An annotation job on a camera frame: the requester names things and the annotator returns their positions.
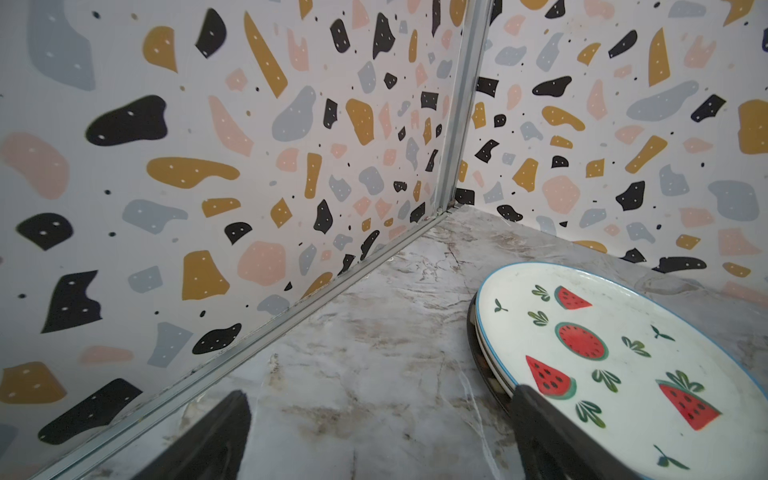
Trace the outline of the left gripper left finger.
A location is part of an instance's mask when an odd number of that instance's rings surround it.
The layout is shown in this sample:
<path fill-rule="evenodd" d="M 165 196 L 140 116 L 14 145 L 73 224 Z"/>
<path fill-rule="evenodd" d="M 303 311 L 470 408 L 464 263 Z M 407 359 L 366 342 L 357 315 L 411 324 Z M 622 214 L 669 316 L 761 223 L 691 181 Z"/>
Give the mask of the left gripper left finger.
<path fill-rule="evenodd" d="M 134 479 L 236 479 L 250 427 L 247 395 L 232 391 Z"/>

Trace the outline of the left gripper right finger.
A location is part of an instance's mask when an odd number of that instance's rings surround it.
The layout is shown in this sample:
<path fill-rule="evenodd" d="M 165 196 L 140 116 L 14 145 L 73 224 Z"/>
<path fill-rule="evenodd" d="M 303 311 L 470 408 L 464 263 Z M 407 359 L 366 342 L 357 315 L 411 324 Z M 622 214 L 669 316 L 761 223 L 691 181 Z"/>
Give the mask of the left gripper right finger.
<path fill-rule="evenodd" d="M 527 479 L 638 477 L 528 385 L 514 389 L 510 415 Z"/>

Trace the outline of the watermelon pattern plate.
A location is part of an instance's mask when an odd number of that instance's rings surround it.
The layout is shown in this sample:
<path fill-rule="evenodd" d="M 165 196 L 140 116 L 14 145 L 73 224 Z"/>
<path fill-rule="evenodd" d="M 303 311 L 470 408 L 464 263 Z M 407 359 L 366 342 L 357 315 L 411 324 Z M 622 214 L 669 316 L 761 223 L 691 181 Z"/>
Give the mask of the watermelon pattern plate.
<path fill-rule="evenodd" d="M 476 297 L 503 388 L 533 388 L 644 479 L 763 479 L 767 396 L 700 330 L 604 277 L 528 262 Z"/>

